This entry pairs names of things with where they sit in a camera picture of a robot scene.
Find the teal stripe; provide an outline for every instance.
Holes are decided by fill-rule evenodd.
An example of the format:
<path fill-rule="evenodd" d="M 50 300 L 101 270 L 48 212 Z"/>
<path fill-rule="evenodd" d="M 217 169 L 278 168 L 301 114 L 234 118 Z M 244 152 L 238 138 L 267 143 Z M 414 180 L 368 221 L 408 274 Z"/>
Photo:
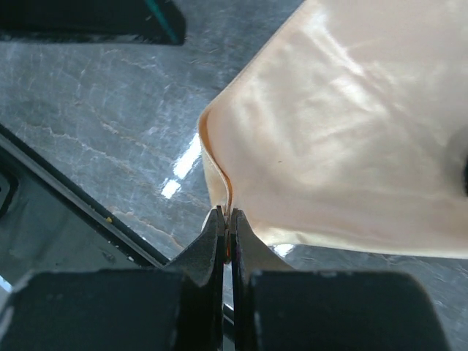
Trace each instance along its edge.
<path fill-rule="evenodd" d="M 154 0 L 145 0 L 145 3 L 146 3 L 146 6 L 148 6 L 149 9 L 156 16 L 156 19 L 159 21 L 159 24 L 161 24 L 161 27 L 169 36 L 170 41 L 173 42 L 173 44 L 178 44 L 179 40 L 177 38 L 177 35 L 176 33 L 174 33 L 169 23 L 166 21 L 166 18 L 162 14 L 161 9 L 159 8 L 158 4 L 154 2 Z"/>

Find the beige cloth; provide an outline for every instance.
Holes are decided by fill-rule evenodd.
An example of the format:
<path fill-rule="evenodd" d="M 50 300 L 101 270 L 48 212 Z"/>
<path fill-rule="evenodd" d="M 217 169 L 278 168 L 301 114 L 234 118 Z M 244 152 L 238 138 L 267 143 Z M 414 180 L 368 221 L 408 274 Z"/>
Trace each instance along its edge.
<path fill-rule="evenodd" d="M 267 244 L 468 257 L 467 2 L 304 2 L 200 137 L 212 203 Z"/>

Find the gray countertop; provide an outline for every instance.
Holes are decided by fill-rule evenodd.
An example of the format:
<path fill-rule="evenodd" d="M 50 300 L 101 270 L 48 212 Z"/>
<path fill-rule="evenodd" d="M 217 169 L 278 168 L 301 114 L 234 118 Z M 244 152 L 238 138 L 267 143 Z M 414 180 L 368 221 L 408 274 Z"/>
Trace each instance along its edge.
<path fill-rule="evenodd" d="M 300 1 L 177 4 L 188 21 L 181 48 L 0 43 L 0 123 L 171 258 L 210 209 L 198 116 Z M 466 261 L 274 250 L 300 269 L 411 273 L 431 295 L 453 349 L 468 348 Z"/>

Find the cloth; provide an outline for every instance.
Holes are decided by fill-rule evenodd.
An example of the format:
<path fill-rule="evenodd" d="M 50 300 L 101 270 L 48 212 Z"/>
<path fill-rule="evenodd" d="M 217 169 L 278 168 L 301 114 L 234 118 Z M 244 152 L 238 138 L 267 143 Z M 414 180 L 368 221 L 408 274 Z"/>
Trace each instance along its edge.
<path fill-rule="evenodd" d="M 200 118 L 267 244 L 468 257 L 468 3 L 308 0 Z"/>

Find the gray marble surface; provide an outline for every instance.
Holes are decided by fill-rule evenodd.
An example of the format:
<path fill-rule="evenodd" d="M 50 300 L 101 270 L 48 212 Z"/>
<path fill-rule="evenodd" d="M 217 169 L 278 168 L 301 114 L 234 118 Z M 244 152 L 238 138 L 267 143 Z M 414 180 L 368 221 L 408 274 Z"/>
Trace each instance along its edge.
<path fill-rule="evenodd" d="M 188 21 L 182 48 L 0 43 L 0 123 L 171 258 L 210 208 L 198 116 L 301 1 L 176 2 Z M 275 250 L 300 269 L 411 273 L 453 349 L 468 349 L 465 261 Z"/>

